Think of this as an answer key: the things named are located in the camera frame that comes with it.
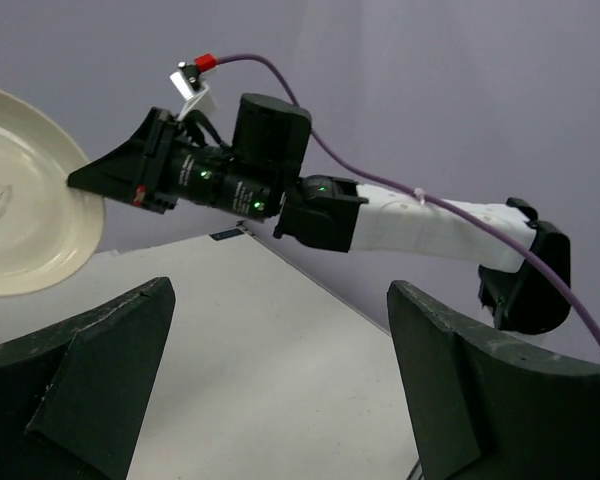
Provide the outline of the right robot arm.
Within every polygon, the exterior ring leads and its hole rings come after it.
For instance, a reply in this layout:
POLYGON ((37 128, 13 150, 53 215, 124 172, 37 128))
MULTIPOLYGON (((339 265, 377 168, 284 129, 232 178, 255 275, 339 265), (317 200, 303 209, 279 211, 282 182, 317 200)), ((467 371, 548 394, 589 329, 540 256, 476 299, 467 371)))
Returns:
POLYGON ((539 335, 571 307, 552 284, 571 279, 568 237, 519 198, 439 207, 378 184, 300 173, 307 110, 257 93, 240 99, 234 136, 221 140, 197 109, 152 108, 119 147, 72 172, 71 188, 162 214, 179 200, 262 222, 318 250, 381 250, 466 260, 498 329, 539 335))

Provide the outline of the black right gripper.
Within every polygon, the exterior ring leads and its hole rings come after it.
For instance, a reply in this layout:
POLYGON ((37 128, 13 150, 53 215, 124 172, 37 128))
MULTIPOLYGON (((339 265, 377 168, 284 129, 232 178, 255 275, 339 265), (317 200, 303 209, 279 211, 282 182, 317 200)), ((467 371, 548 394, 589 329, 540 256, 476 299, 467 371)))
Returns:
POLYGON ((128 140, 72 172, 67 186, 152 213, 174 209, 176 197, 161 187, 161 177, 177 129, 168 110, 151 107, 128 140))

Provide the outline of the cream plate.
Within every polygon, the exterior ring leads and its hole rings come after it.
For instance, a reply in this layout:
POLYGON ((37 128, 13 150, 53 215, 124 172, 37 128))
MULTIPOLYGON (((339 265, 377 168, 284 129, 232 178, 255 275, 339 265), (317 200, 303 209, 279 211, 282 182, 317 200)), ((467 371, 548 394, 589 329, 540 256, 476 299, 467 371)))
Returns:
POLYGON ((53 287, 95 253, 104 201, 67 185, 87 162, 56 122, 0 89, 0 298, 53 287))

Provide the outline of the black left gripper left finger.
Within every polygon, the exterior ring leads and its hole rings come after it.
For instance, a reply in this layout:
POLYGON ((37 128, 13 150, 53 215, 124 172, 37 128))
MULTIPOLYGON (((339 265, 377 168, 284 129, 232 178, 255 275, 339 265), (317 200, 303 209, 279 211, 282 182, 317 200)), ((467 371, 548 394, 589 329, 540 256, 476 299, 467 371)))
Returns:
POLYGON ((0 344, 0 479, 124 479, 175 309, 167 277, 0 344))

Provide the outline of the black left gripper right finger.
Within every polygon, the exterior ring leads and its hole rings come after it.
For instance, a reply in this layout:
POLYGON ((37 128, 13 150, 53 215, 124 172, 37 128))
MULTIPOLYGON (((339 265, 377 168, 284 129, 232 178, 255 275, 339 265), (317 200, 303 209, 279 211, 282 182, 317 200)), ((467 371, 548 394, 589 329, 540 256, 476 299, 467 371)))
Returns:
POLYGON ((488 327, 405 281, 391 337, 424 479, 600 479, 600 365, 488 327))

